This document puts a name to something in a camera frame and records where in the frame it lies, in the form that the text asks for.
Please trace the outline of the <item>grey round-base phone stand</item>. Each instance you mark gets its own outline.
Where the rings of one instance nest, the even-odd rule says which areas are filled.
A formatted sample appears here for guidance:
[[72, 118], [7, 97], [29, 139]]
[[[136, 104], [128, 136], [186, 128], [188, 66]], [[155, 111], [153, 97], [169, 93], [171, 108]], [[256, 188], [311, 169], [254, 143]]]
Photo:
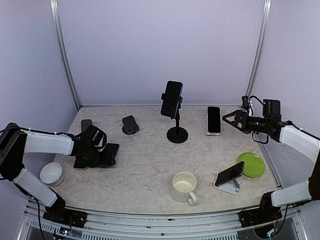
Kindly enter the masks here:
[[80, 122], [81, 132], [84, 132], [88, 128], [88, 126], [92, 124], [93, 124], [93, 121], [91, 119], [82, 119]]

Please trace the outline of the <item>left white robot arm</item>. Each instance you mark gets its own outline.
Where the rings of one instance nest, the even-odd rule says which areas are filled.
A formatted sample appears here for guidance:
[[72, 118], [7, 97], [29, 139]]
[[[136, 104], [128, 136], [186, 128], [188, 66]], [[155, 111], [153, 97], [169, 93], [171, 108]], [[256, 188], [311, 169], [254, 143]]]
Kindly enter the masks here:
[[107, 134], [92, 124], [74, 135], [24, 128], [11, 122], [0, 132], [0, 175], [43, 204], [46, 215], [63, 223], [70, 218], [65, 200], [27, 169], [24, 158], [61, 155], [74, 157], [78, 169], [109, 168], [116, 164], [118, 149], [119, 144], [109, 143]]

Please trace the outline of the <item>black phone white edge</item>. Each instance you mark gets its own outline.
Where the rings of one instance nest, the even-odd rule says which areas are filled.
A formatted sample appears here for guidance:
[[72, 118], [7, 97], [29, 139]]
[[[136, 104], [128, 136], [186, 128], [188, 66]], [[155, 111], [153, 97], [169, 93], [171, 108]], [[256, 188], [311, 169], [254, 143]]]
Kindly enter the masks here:
[[79, 159], [76, 159], [74, 164], [73, 164], [73, 168], [75, 170], [86, 170], [88, 167], [87, 167], [87, 164], [86, 162], [82, 161], [82, 160], [79, 160]]

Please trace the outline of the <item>black phone blue edge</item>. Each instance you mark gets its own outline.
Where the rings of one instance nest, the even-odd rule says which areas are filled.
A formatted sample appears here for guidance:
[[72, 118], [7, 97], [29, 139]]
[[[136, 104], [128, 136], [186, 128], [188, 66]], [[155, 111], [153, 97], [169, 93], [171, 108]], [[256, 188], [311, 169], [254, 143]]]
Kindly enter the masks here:
[[161, 95], [162, 106], [160, 113], [163, 116], [174, 119], [177, 115], [178, 106], [181, 102], [183, 83], [177, 81], [168, 81], [165, 92]]

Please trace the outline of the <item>black phone landscape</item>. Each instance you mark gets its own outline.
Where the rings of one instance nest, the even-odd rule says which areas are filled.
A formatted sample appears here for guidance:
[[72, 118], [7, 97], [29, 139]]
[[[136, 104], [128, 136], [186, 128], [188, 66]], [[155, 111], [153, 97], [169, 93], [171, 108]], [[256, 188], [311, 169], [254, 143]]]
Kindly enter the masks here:
[[115, 159], [120, 145], [118, 143], [111, 143], [111, 144], [112, 144], [112, 152], [109, 154], [103, 154], [103, 158], [114, 157]]

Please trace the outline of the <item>dark grey phone stand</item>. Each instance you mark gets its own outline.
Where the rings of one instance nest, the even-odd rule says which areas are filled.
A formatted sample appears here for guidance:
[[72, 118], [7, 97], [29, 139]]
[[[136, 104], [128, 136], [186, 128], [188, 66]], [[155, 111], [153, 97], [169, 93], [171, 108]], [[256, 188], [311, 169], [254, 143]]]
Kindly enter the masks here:
[[122, 132], [126, 135], [133, 135], [137, 133], [140, 128], [133, 115], [126, 116], [122, 119]]

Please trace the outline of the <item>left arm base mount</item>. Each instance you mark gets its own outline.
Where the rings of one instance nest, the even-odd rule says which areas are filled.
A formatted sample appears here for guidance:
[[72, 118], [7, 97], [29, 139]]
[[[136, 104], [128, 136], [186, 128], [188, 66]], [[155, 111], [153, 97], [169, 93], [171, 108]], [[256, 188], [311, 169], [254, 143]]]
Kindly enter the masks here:
[[72, 210], [68, 208], [63, 209], [62, 212], [46, 210], [43, 214], [43, 218], [45, 220], [81, 229], [83, 229], [85, 226], [87, 216], [88, 214], [84, 211]]

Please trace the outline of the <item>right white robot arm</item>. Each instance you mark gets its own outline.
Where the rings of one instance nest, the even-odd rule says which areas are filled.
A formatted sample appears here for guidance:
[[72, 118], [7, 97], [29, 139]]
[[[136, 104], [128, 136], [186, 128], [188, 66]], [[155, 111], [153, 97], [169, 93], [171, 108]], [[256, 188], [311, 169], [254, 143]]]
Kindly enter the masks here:
[[320, 199], [320, 139], [290, 120], [283, 121], [280, 110], [265, 109], [262, 116], [252, 116], [249, 110], [235, 110], [222, 120], [245, 134], [263, 133], [288, 149], [286, 157], [301, 157], [313, 167], [311, 175], [296, 184], [264, 193], [259, 207], [240, 215], [244, 225], [252, 221], [260, 223], [280, 218], [281, 207], [301, 206]]

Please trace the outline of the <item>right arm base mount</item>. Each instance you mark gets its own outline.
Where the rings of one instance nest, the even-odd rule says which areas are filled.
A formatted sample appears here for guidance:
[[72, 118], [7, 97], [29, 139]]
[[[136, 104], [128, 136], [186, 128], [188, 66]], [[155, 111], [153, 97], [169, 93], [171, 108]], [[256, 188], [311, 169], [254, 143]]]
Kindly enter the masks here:
[[272, 209], [253, 208], [242, 210], [238, 213], [242, 228], [260, 225], [275, 221], [282, 218], [281, 208], [275, 207]]

